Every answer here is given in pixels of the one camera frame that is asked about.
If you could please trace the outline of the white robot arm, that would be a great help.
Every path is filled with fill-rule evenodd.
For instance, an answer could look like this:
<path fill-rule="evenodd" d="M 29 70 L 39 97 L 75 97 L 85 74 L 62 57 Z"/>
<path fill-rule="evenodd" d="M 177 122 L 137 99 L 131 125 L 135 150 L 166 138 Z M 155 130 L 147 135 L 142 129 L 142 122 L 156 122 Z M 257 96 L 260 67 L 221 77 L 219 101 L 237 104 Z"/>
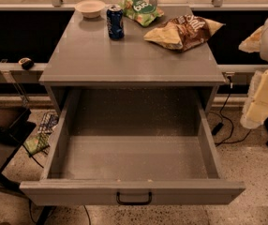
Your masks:
<path fill-rule="evenodd" d="M 268 62 L 268 19 L 247 39 L 241 42 L 239 50 L 246 53 L 259 53 Z M 256 71 L 251 79 L 247 99 L 243 108 L 241 125 L 254 129 L 268 117 L 268 69 Z"/>

